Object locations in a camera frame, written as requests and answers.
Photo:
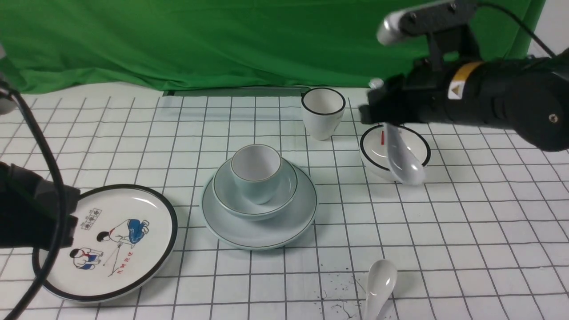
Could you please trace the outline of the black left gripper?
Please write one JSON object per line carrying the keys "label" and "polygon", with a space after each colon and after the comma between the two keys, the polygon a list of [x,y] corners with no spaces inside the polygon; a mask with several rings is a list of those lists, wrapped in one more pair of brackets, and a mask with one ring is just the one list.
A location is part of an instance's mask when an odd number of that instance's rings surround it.
{"label": "black left gripper", "polygon": [[53,182],[14,164],[0,165],[0,247],[49,249],[59,216]]}

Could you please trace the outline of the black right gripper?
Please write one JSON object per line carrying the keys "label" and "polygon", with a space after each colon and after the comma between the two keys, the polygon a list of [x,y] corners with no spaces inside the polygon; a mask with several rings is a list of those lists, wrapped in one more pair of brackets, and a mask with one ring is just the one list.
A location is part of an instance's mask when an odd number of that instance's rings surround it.
{"label": "black right gripper", "polygon": [[445,69],[428,60],[417,60],[407,74],[368,83],[367,103],[358,107],[360,122],[373,125],[387,122],[402,125],[423,123],[421,115],[430,112],[442,97]]}

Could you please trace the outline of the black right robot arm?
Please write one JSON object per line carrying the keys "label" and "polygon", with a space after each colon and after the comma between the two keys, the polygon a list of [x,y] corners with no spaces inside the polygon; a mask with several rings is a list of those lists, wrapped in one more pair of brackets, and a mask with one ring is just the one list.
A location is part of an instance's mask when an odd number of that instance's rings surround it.
{"label": "black right robot arm", "polygon": [[368,91],[366,125],[442,123],[514,130],[545,152],[569,146],[569,55],[518,60],[416,63]]}

